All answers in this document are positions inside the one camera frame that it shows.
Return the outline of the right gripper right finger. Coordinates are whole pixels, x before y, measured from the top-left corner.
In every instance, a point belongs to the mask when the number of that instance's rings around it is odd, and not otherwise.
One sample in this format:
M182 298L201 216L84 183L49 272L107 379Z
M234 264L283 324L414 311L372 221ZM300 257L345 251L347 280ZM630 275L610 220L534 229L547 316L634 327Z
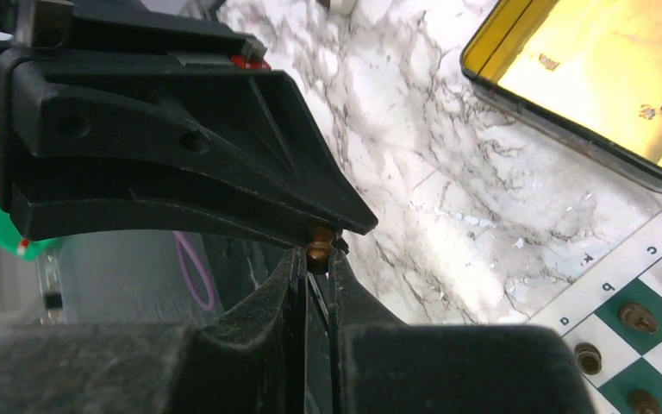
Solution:
M409 325L328 262L337 413L592 413L573 357L549 328Z

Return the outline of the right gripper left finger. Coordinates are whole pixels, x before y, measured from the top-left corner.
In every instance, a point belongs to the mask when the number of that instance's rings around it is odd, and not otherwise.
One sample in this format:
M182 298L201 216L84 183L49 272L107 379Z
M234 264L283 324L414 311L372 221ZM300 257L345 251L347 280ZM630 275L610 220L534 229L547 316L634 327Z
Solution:
M0 328L0 413L300 413L303 329L288 251L199 329L164 323Z

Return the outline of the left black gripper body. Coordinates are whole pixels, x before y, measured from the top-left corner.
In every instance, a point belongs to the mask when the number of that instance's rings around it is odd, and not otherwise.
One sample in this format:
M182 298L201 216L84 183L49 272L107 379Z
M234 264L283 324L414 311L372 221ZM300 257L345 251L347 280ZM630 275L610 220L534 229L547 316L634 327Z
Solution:
M31 47L97 52L190 52L260 62L264 45L209 20L148 10L140 1L0 1L0 55L17 41Z

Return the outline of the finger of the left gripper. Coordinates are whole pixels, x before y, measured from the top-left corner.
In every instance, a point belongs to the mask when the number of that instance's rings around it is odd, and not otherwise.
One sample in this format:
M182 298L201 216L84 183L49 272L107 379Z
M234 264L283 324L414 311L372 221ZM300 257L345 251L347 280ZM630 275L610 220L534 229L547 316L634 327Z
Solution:
M31 241L163 229L293 247L312 222L378 222L285 72L11 45L0 208Z

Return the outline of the dark pawn passed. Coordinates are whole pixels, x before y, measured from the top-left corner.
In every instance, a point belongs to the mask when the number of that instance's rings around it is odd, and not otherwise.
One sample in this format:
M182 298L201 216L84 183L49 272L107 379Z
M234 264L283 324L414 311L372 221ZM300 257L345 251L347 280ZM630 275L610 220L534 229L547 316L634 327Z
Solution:
M330 224L311 221L308 228L309 244L306 247L306 263L312 274L323 274L328 271L328 263L334 251L334 243L342 234L342 230Z

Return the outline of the dark knight chess piece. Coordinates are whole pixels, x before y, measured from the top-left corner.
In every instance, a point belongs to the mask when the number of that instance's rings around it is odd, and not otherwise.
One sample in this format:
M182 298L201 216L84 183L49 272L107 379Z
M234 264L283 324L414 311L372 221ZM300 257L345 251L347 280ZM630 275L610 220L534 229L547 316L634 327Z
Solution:
M630 329L655 334L659 330L659 321L643 304L630 302L623 304L618 310L620 322Z

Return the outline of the tin with dark pieces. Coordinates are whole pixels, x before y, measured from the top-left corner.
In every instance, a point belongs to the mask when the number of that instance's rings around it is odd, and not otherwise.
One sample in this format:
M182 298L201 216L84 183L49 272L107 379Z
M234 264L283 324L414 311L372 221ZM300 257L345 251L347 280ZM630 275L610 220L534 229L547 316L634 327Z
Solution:
M662 192L662 1L500 1L460 64L486 102Z

